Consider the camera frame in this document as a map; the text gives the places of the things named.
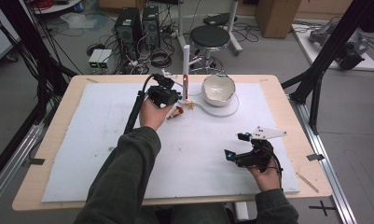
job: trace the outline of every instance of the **person's left hand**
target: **person's left hand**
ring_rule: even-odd
[[[163,108],[159,108],[147,98],[143,102],[140,110],[140,126],[150,127],[156,131],[163,123],[172,107],[173,105],[166,105]]]

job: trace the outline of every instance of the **table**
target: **table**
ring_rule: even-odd
[[[289,104],[279,80],[271,75],[233,75],[235,82],[259,83],[272,116],[280,130],[287,131],[287,138],[283,140],[288,157],[297,172],[300,193],[286,195],[287,198],[327,197],[332,190],[318,163],[309,161],[306,156],[311,155],[312,148],[303,132],[297,116]],[[189,76],[189,81],[202,83],[205,76]],[[41,203],[48,183],[51,164],[65,137],[68,124],[78,106],[85,86],[88,83],[143,83],[146,76],[77,76],[73,77],[62,102],[56,112],[48,131],[35,157],[45,159],[43,165],[32,165],[24,178],[21,188],[12,204],[17,211],[78,208],[84,202],[76,203]],[[254,195],[237,195],[221,197],[194,197],[144,200],[143,205],[177,204],[177,203],[214,203],[214,202],[244,202],[253,201]]]

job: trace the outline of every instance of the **black stool seat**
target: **black stool seat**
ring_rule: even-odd
[[[190,32],[189,38],[193,44],[203,48],[221,48],[230,41],[226,30],[213,25],[196,27]]]

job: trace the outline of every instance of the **hand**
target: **hand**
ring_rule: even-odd
[[[173,105],[166,105],[159,108],[150,99],[146,99],[140,110],[140,126],[150,127],[156,131],[172,107]]]
[[[262,192],[280,188],[281,180],[277,173],[277,166],[274,160],[269,161],[268,167],[276,168],[268,168],[265,172],[260,173],[258,166],[247,167],[247,170],[254,176],[254,179]]]

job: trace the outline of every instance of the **person's right arm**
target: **person's right arm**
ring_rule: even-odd
[[[270,160],[268,167],[276,167]],[[281,190],[281,179],[275,168],[260,173],[258,167],[248,167],[261,190],[256,195],[256,223],[294,224],[298,223],[298,211],[288,202]]]

